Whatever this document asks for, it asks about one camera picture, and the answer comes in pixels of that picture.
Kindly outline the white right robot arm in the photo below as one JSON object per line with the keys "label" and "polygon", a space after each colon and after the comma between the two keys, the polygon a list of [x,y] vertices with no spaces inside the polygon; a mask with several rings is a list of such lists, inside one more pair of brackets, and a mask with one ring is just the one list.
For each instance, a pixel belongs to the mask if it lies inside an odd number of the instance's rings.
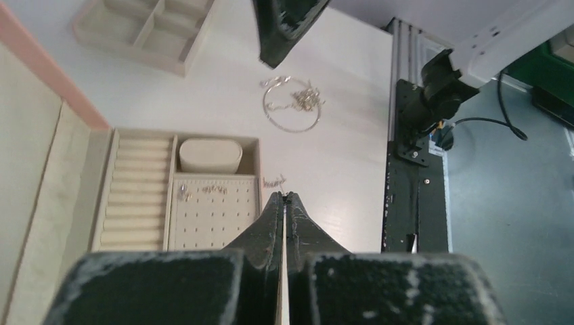
{"label": "white right robot arm", "polygon": [[572,1],[409,1],[387,26],[393,76],[416,76],[420,88],[396,109],[395,140],[425,137],[491,78],[572,24]]}

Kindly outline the small silver stud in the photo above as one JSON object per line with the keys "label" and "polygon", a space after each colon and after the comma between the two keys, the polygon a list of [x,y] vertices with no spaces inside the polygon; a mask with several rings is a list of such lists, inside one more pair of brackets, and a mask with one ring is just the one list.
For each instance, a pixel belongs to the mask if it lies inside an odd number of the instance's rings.
{"label": "small silver stud", "polygon": [[204,186],[202,188],[202,192],[205,194],[226,195],[228,193],[228,189],[225,186],[221,186],[221,185],[209,185],[209,186]]}

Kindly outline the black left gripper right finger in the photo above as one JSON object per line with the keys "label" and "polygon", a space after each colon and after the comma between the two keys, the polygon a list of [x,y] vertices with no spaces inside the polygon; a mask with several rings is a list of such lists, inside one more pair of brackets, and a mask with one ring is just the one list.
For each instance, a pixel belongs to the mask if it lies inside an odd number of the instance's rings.
{"label": "black left gripper right finger", "polygon": [[285,197],[291,324],[505,324],[479,264],[449,253],[350,253]]}

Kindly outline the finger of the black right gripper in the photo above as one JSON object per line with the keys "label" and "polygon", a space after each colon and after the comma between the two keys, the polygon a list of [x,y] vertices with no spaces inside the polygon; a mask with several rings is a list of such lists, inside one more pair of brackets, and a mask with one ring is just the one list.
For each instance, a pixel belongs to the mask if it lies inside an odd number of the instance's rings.
{"label": "finger of the black right gripper", "polygon": [[330,0],[252,0],[260,61],[277,68],[329,3]]}

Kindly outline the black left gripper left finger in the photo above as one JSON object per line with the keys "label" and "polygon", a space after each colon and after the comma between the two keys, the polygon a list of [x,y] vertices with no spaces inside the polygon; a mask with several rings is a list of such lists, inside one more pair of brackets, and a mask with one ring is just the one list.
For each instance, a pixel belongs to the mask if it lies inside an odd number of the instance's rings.
{"label": "black left gripper left finger", "polygon": [[284,200],[214,251],[89,253],[64,278],[45,324],[275,324]]}

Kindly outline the pink jewelry box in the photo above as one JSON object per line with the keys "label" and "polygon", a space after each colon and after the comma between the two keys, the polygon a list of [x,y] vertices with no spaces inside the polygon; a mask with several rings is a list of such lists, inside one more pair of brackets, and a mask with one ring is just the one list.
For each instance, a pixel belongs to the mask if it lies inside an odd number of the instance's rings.
{"label": "pink jewelry box", "polygon": [[[181,170],[180,145],[206,138],[241,145],[234,174]],[[1,7],[2,324],[40,324],[87,253],[223,248],[259,215],[259,165],[253,137],[109,126]]]}

